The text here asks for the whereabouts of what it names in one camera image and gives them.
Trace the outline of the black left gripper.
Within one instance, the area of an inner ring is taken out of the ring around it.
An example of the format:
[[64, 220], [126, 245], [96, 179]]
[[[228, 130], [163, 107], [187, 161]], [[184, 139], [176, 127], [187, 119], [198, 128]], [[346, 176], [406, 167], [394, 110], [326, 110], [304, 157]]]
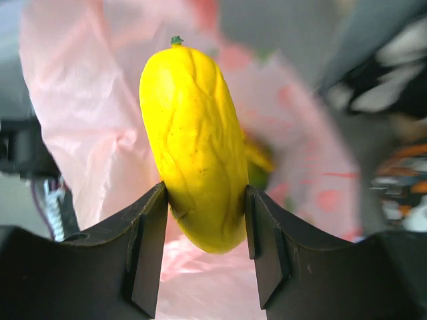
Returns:
[[60, 176], [43, 142], [38, 119], [1, 120], [1, 172], [29, 180]]

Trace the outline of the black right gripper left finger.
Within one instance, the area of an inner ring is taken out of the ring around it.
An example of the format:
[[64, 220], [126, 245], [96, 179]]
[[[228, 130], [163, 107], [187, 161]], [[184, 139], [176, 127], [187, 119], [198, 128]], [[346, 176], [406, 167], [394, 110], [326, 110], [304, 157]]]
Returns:
[[1, 228], [2, 319], [153, 319], [167, 221], [158, 183], [62, 242]]

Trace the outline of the pink peach plastic bag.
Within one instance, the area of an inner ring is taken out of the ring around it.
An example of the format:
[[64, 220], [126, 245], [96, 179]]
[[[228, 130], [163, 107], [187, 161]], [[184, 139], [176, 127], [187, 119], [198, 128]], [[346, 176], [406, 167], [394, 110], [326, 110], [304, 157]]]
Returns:
[[159, 181], [139, 78], [149, 57], [179, 35], [216, 60], [242, 127], [272, 150], [267, 194], [317, 228], [356, 241], [358, 166], [302, 83], [317, 77], [336, 18], [332, 1], [28, 1], [23, 76], [79, 227]]

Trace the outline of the green orange citrus fruit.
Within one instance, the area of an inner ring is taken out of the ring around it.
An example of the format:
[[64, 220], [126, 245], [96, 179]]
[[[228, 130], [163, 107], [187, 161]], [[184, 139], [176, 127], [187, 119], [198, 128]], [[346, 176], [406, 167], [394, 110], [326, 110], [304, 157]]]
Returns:
[[250, 185], [262, 191], [266, 190], [270, 179], [270, 174], [267, 171], [257, 165], [251, 165], [248, 167], [248, 177]]

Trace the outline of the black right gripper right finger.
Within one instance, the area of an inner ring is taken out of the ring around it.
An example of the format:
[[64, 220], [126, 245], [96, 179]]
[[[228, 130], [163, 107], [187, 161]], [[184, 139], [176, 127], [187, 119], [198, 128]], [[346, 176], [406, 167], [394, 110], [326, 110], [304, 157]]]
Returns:
[[385, 231], [352, 243], [247, 186], [245, 218], [268, 319], [425, 319], [426, 235]]

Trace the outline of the yellow mango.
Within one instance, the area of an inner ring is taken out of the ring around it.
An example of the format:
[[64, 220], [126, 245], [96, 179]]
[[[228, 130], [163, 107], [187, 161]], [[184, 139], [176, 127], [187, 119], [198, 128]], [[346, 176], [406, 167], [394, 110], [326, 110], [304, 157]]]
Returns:
[[248, 166], [218, 64], [172, 37], [169, 48], [152, 55], [143, 68], [139, 104], [179, 228], [207, 253], [231, 251], [246, 237]]

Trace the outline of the yellow banana bunch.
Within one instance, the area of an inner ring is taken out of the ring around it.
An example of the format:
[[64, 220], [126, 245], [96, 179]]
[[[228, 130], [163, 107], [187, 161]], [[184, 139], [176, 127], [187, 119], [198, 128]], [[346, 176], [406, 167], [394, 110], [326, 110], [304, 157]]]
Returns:
[[257, 165], [265, 172], [275, 170], [274, 156], [270, 147], [257, 137], [242, 131], [245, 152], [248, 161]]

